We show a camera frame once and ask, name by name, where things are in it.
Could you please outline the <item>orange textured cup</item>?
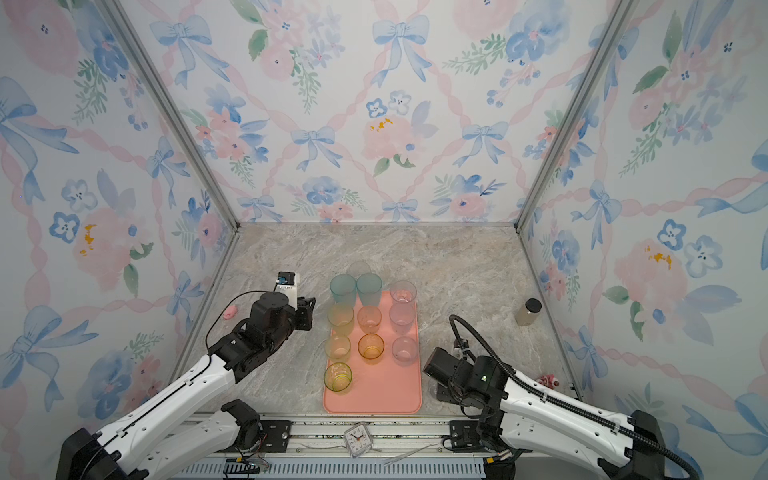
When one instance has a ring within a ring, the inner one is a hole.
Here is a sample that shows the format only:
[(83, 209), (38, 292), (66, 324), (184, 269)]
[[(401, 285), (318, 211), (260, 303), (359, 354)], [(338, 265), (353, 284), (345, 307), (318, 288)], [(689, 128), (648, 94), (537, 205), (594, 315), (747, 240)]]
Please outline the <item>orange textured cup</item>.
[(382, 313), (377, 306), (363, 306), (357, 312), (356, 318), (364, 334), (376, 334), (381, 326)]

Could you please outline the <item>tall teal textured cup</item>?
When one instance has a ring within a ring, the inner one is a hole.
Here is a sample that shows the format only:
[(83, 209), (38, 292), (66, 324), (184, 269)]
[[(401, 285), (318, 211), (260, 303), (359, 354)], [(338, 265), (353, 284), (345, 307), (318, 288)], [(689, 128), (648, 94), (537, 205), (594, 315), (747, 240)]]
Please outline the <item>tall teal textured cup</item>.
[(357, 301), (356, 278), (350, 274), (335, 276), (330, 282), (330, 291), (337, 304), (355, 307)]

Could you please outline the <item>light green textured cup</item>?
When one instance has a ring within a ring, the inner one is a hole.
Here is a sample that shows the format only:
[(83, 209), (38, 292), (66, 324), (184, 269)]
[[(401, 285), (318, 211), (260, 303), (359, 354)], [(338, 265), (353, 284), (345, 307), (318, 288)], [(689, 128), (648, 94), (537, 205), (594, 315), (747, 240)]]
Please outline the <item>light green textured cup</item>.
[(324, 343), (326, 357), (329, 361), (346, 363), (351, 353), (351, 341), (348, 336), (333, 333)]

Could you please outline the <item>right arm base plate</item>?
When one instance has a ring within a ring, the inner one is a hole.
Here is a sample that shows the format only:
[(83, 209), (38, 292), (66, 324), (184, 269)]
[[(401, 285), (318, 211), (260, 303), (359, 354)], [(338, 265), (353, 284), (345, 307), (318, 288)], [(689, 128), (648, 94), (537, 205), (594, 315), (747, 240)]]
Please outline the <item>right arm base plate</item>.
[(515, 449), (509, 446), (489, 447), (482, 443), (477, 427), (477, 420), (450, 420), (448, 422), (448, 434), (441, 440), (442, 448), (454, 453), (493, 453), (497, 455), (507, 450), (511, 453), (531, 453), (531, 450), (528, 449)]

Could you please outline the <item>clear textured cup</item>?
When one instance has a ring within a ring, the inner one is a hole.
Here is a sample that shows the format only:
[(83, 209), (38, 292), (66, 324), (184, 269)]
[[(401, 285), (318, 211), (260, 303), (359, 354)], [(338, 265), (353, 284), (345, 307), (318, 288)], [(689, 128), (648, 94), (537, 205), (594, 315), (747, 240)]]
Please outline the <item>clear textured cup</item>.
[(416, 286), (407, 280), (399, 280), (389, 285), (389, 293), (395, 304), (411, 304), (417, 298)]

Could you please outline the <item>yellow glass cup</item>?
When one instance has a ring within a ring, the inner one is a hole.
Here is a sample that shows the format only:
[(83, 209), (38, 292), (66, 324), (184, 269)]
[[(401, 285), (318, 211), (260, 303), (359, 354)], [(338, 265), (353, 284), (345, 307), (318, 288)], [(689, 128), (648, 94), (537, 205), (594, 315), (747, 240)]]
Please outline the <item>yellow glass cup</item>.
[(364, 334), (358, 341), (357, 351), (366, 364), (379, 363), (385, 353), (385, 341), (376, 333)]

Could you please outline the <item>green glass cup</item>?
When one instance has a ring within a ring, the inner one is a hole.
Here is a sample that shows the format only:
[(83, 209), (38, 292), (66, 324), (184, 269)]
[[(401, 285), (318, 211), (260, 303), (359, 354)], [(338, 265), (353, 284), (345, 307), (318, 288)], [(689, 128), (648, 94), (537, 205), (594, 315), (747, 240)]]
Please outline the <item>green glass cup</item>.
[(330, 392), (346, 392), (353, 382), (352, 369), (344, 362), (331, 363), (324, 372), (323, 382)]

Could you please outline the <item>clear glass cup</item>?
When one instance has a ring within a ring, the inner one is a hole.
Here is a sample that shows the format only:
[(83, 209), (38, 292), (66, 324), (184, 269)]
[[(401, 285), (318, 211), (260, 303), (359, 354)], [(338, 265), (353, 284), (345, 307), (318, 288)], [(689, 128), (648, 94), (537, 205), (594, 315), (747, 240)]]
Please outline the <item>clear glass cup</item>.
[(392, 357), (401, 367), (408, 367), (419, 359), (418, 342), (409, 336), (400, 336), (392, 343)]
[(415, 320), (416, 310), (411, 303), (394, 303), (389, 310), (390, 325), (398, 335), (407, 335)]

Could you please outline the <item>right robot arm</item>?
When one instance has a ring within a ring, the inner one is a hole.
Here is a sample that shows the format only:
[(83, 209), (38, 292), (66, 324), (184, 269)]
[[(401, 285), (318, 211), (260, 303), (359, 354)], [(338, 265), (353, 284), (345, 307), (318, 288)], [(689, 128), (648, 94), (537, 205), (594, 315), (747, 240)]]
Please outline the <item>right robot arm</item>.
[(470, 362), (437, 348), (423, 372), (438, 383), (444, 399), (480, 411), (473, 434), (450, 435), (453, 448), (473, 440), (499, 458), (539, 452), (606, 479), (665, 477), (665, 457), (622, 432), (659, 440), (658, 423), (647, 414), (590, 407), (522, 374), (508, 374), (490, 356)]

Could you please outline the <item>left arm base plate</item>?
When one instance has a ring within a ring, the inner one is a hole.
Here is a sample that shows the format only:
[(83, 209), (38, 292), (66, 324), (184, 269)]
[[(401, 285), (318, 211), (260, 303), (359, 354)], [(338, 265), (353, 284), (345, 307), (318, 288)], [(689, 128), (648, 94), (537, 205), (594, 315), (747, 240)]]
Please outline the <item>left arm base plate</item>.
[(232, 445), (219, 453), (286, 453), (292, 422), (261, 420), (241, 427)]

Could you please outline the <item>yellow-green textured cup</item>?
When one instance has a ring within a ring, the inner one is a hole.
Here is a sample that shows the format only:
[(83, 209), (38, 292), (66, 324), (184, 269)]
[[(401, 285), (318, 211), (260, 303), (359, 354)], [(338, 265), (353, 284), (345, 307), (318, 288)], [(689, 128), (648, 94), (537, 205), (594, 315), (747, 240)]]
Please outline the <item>yellow-green textured cup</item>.
[(335, 303), (328, 309), (327, 320), (333, 332), (349, 336), (355, 326), (354, 308), (345, 303)]

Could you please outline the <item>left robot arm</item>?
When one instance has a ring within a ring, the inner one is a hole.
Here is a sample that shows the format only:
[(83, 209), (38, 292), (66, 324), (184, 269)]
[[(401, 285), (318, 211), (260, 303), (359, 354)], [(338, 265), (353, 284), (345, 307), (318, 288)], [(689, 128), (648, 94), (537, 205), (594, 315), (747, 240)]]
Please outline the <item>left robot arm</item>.
[(198, 408), (245, 379), (296, 331), (312, 328), (316, 300), (292, 289), (261, 293), (250, 315), (209, 347), (180, 378), (126, 416), (63, 443), (59, 479), (168, 479), (203, 457), (263, 441), (260, 415), (242, 400), (225, 403), (177, 432)]

